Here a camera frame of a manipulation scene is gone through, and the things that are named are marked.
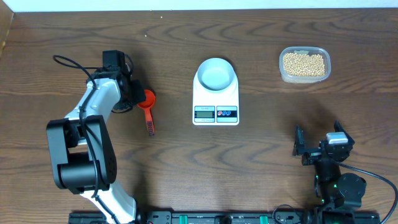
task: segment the plastic container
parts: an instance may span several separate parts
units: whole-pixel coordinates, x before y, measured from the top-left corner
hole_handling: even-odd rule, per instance
[[[301,77],[295,75],[289,75],[284,68],[284,55],[287,53],[299,53],[315,55],[320,54],[323,58],[323,63],[325,64],[325,75],[319,77]],[[319,47],[288,47],[280,53],[279,56],[279,69],[282,74],[282,79],[288,83],[316,83],[327,79],[331,72],[331,63],[329,53]]]

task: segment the green connector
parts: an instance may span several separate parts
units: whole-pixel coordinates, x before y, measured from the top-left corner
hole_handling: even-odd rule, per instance
[[[180,215],[180,224],[188,224],[188,215]]]
[[[268,216],[260,216],[260,224],[269,224]]]

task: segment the white wall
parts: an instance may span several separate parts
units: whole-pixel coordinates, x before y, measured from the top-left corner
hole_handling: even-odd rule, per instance
[[[398,0],[3,0],[14,12],[398,7]]]

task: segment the wood grain surface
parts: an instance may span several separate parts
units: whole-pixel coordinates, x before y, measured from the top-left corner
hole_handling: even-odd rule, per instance
[[[296,45],[329,52],[325,82],[282,81],[279,54]],[[154,138],[139,108],[107,123],[118,179],[141,206],[272,211],[320,203],[314,168],[292,156],[294,127],[315,146],[336,119],[356,141],[346,163],[398,184],[398,9],[20,13],[0,60],[1,223],[66,223],[71,211],[97,210],[56,188],[45,127],[86,89],[85,74],[52,55],[100,66],[112,49],[132,57],[134,78],[157,95]],[[192,124],[193,76],[210,57],[228,59],[238,75],[236,127]],[[392,189],[359,175],[368,183],[361,209],[383,217]]]
[[[3,48],[6,46],[6,39],[12,22],[14,13],[8,8],[6,3],[0,0],[0,57]]]

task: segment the digital display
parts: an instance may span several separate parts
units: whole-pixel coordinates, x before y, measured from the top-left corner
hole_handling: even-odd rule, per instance
[[[212,111],[196,111],[196,118],[212,118],[213,112]]]

